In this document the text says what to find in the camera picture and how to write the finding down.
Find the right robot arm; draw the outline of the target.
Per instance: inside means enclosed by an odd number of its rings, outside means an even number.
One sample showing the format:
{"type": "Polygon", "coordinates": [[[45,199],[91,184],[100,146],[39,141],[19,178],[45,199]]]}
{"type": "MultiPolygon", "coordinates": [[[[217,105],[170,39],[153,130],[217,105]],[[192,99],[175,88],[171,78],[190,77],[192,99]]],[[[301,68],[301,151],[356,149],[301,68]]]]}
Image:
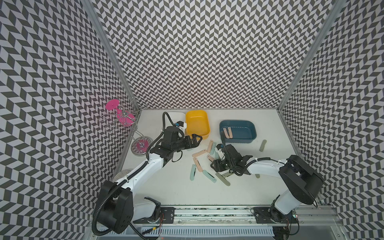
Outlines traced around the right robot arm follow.
{"type": "Polygon", "coordinates": [[[238,177],[266,175],[281,179],[287,186],[288,189],[278,195],[266,210],[264,216],[268,221],[281,223],[301,204],[318,207],[316,198],[324,179],[302,158],[291,155],[285,160],[273,160],[269,157],[242,156],[232,145],[226,144],[224,132],[221,132],[221,141],[217,149],[222,156],[211,163],[211,168],[215,172],[229,170],[238,177]]]}

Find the dark teal storage box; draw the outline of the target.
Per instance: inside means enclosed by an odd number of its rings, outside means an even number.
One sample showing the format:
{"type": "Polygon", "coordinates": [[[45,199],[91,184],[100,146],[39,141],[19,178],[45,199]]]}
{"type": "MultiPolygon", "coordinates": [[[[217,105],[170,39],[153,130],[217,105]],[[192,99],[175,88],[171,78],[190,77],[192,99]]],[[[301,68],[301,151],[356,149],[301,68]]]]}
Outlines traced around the dark teal storage box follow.
{"type": "Polygon", "coordinates": [[[233,138],[224,139],[226,143],[239,143],[239,144],[250,144],[257,138],[257,132],[255,125],[247,120],[223,120],[219,124],[219,132],[223,132],[223,128],[232,128],[233,138]]]}

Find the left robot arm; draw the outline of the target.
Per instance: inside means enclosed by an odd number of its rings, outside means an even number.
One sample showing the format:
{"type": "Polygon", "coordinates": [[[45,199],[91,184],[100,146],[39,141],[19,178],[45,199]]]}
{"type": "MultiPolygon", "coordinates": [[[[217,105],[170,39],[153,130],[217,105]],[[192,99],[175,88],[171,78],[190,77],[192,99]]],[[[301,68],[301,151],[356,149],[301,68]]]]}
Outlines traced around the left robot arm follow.
{"type": "Polygon", "coordinates": [[[103,183],[91,223],[94,235],[104,236],[110,232],[120,234],[131,227],[137,235],[142,236],[133,223],[137,219],[153,216],[157,203],[150,200],[151,211],[140,213],[140,205],[134,203],[135,195],[148,179],[173,159],[174,153],[200,145],[203,137],[197,134],[185,135],[186,128],[187,124],[181,121],[174,123],[169,113],[163,112],[161,133],[149,144],[145,160],[126,176],[115,182],[103,183]]]}

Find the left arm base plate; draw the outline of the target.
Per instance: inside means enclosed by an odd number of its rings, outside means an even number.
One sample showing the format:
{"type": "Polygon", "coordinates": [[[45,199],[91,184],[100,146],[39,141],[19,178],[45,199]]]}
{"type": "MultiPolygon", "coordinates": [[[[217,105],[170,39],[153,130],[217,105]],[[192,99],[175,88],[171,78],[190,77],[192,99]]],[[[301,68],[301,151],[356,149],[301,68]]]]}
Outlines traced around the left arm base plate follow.
{"type": "Polygon", "coordinates": [[[134,224],[173,224],[175,218],[175,210],[173,207],[159,207],[155,209],[155,212],[151,217],[141,218],[134,221],[134,224]]]}

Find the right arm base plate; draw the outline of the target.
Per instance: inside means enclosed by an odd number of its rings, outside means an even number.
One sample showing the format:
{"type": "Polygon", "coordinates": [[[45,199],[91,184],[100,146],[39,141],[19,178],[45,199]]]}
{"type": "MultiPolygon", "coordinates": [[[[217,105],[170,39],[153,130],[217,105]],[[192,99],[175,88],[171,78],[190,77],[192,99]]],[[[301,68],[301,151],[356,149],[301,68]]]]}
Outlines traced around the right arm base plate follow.
{"type": "Polygon", "coordinates": [[[251,209],[255,220],[258,224],[285,224],[294,223],[294,215],[292,212],[284,215],[275,207],[254,207],[251,209]]]}

